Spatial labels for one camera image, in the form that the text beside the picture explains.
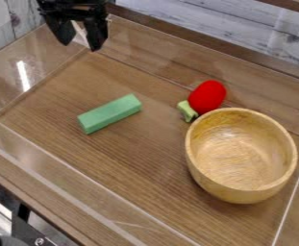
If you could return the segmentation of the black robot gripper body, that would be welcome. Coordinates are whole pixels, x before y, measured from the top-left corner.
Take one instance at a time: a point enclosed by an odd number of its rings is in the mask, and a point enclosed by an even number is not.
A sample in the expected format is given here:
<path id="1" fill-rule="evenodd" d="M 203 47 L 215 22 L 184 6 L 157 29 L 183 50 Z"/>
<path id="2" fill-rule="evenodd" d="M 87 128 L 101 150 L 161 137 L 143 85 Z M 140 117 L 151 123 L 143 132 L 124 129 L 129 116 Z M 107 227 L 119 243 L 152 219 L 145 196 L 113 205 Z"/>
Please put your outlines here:
<path id="1" fill-rule="evenodd" d="M 104 22 L 108 17 L 107 0 L 36 0 L 45 21 L 71 20 Z"/>

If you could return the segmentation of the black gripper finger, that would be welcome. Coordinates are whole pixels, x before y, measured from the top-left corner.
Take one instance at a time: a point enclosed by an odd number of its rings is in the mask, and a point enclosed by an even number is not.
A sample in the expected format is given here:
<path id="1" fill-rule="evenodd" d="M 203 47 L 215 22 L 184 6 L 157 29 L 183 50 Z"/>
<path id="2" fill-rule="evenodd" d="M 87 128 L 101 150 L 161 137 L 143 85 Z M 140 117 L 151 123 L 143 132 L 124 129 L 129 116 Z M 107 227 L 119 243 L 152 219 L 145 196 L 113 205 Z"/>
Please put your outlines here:
<path id="1" fill-rule="evenodd" d="M 97 51 L 108 38 L 108 21 L 87 19 L 83 22 L 85 28 L 85 39 L 92 52 Z"/>
<path id="2" fill-rule="evenodd" d="M 45 21 L 57 41 L 67 46 L 76 36 L 72 22 L 68 19 L 49 15 L 45 16 Z"/>

